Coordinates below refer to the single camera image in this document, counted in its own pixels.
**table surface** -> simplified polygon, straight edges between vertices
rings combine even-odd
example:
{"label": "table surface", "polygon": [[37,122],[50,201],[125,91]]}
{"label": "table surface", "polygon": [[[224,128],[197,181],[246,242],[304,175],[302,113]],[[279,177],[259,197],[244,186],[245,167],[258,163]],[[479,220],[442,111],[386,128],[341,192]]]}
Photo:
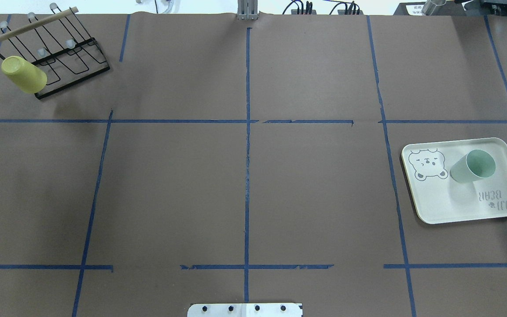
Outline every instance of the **table surface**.
{"label": "table surface", "polygon": [[507,18],[80,20],[110,71],[0,71],[0,316],[507,316],[507,218],[423,223],[400,162],[507,143]]}

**metal bracket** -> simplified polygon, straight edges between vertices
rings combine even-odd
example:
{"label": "metal bracket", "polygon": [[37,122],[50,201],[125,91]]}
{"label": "metal bracket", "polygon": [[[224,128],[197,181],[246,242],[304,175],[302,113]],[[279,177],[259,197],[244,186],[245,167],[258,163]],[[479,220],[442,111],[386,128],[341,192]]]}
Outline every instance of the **metal bracket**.
{"label": "metal bracket", "polygon": [[257,20],[257,0],[238,0],[238,20]]}
{"label": "metal bracket", "polygon": [[[351,15],[356,15],[356,11],[357,11],[357,10],[352,11],[352,14],[351,14]],[[344,13],[345,13],[345,10],[338,10],[338,15],[345,15]],[[363,15],[363,14],[364,14],[364,13],[363,13],[363,10],[360,10],[360,12],[359,12],[359,14],[358,14],[358,15]]]}
{"label": "metal bracket", "polygon": [[[290,14],[296,15],[296,9],[290,9]],[[316,14],[316,10],[312,10],[311,14]]]}

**wooden dowel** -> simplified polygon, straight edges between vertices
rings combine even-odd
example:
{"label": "wooden dowel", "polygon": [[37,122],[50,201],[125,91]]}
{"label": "wooden dowel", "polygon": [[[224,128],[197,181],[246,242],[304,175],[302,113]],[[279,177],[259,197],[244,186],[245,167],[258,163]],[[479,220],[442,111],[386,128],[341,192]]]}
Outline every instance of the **wooden dowel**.
{"label": "wooden dowel", "polygon": [[77,7],[73,7],[73,8],[69,8],[66,11],[62,11],[57,14],[52,14],[51,16],[47,16],[46,18],[41,18],[40,20],[35,21],[30,24],[27,24],[26,26],[21,26],[18,29],[1,34],[0,35],[0,42],[3,42],[5,40],[9,40],[10,38],[18,36],[20,34],[23,34],[24,32],[28,32],[30,30],[38,28],[39,26],[44,26],[45,24],[49,24],[50,22],[54,22],[54,21],[58,20],[59,18],[64,18],[66,16],[72,15],[77,12],[79,12],[77,10]]}

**black wire rack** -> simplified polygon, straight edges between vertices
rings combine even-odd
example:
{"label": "black wire rack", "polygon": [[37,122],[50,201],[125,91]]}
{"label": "black wire rack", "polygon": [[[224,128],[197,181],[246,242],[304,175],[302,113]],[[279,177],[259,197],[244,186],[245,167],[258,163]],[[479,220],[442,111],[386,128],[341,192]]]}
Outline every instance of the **black wire rack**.
{"label": "black wire rack", "polygon": [[[53,14],[62,12],[56,4],[51,4],[50,10]],[[7,39],[22,58],[46,73],[48,82],[40,92],[34,94],[37,99],[52,96],[110,70],[97,40],[89,34],[72,8],[68,10],[71,11],[71,14],[68,12],[70,18],[64,16],[57,19],[60,24],[56,24],[54,28],[50,26],[56,21],[33,28],[31,31],[34,33],[30,35],[31,38],[34,37],[34,41],[31,39],[28,44],[18,37],[19,34]],[[27,20],[29,24],[40,23],[32,12],[27,14]],[[5,34],[12,30],[8,22],[2,22],[0,31]],[[28,32],[21,34],[22,37],[28,36]],[[5,56],[0,53],[0,58],[5,59]]]}

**cable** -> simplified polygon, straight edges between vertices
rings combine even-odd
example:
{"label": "cable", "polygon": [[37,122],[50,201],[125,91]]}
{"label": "cable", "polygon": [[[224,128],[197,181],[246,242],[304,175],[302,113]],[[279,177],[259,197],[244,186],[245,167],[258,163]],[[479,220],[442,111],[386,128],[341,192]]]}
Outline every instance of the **cable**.
{"label": "cable", "polygon": [[332,10],[330,11],[330,13],[329,13],[328,15],[331,15],[331,14],[334,12],[334,10],[336,10],[336,8],[337,8],[340,4],[344,4],[344,5],[345,5],[345,10],[344,10],[344,11],[347,11],[347,10],[348,10],[348,3],[347,3],[347,2],[340,2],[340,3],[336,4],[336,5],[332,8]]}
{"label": "cable", "polygon": [[344,15],[352,14],[352,9],[353,9],[353,2],[351,2],[351,4],[349,5],[349,8],[344,11]]}
{"label": "cable", "polygon": [[171,9],[173,8],[173,4],[175,3],[175,0],[167,0],[169,4],[167,4],[167,9],[162,14],[168,14],[171,13]]}
{"label": "cable", "polygon": [[287,9],[288,9],[290,6],[292,6],[292,4],[296,4],[296,6],[297,6],[297,11],[296,11],[296,12],[297,12],[297,14],[298,14],[298,8],[299,8],[299,6],[298,6],[298,3],[297,3],[297,2],[300,2],[301,6],[302,6],[301,11],[304,11],[304,4],[302,3],[302,0],[292,0],[292,1],[290,2],[290,4],[288,4],[288,6],[285,8],[285,10],[283,10],[283,13],[282,13],[282,14],[285,14],[285,12],[287,12]]}
{"label": "cable", "polygon": [[330,11],[330,13],[328,15],[331,15],[340,4],[343,4],[345,6],[344,15],[358,15],[361,12],[361,8],[354,1],[353,2],[343,2],[343,1],[334,1],[334,0],[325,0],[325,1],[338,3],[334,6],[334,8],[332,8],[332,10]]}

